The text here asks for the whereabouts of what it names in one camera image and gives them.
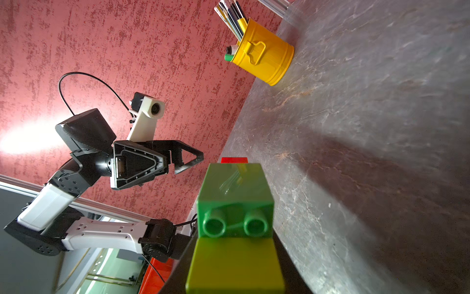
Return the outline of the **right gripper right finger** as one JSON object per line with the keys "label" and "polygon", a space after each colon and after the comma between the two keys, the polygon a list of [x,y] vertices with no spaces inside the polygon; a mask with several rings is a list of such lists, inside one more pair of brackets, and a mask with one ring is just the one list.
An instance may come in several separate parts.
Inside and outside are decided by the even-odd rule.
{"label": "right gripper right finger", "polygon": [[285,293],[312,294],[276,232],[273,232],[273,240],[285,283]]}

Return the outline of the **red 2x4 brick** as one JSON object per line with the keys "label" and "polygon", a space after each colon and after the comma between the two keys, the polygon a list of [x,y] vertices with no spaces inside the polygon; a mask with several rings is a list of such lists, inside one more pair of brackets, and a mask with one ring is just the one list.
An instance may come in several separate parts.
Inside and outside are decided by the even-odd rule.
{"label": "red 2x4 brick", "polygon": [[221,158],[221,164],[248,164],[247,158],[224,157]]}

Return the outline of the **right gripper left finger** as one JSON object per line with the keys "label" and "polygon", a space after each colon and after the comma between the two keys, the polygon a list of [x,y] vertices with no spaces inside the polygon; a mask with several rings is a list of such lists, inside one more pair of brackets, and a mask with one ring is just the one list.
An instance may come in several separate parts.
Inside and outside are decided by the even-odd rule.
{"label": "right gripper left finger", "polygon": [[192,262],[195,245],[198,240],[198,232],[191,236],[177,234],[176,245],[171,257],[176,258],[170,277],[166,280],[159,294],[185,294],[188,272]]}

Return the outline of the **lime 2x2 brick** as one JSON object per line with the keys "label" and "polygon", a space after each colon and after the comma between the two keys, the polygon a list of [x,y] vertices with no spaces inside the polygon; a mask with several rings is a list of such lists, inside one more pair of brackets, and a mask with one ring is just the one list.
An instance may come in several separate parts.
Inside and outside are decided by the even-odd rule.
{"label": "lime 2x2 brick", "polygon": [[186,282],[188,294],[283,294],[285,282],[271,238],[200,238]]}

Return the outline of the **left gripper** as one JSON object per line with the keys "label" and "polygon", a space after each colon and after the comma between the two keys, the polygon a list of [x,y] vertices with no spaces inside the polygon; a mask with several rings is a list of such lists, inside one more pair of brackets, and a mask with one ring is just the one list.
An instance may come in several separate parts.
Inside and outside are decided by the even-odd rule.
{"label": "left gripper", "polygon": [[178,140],[164,140],[162,147],[156,147],[153,142],[116,141],[111,161],[111,188],[121,191],[153,181],[169,172],[170,163],[177,175],[204,160],[202,151]]}

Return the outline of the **dark green 2x2 brick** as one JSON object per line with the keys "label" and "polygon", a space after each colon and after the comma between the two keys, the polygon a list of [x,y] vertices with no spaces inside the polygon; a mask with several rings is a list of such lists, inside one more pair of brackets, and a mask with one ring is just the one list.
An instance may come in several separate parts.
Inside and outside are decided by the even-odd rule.
{"label": "dark green 2x2 brick", "polygon": [[275,201],[259,163],[209,164],[197,201],[200,238],[272,238]]}

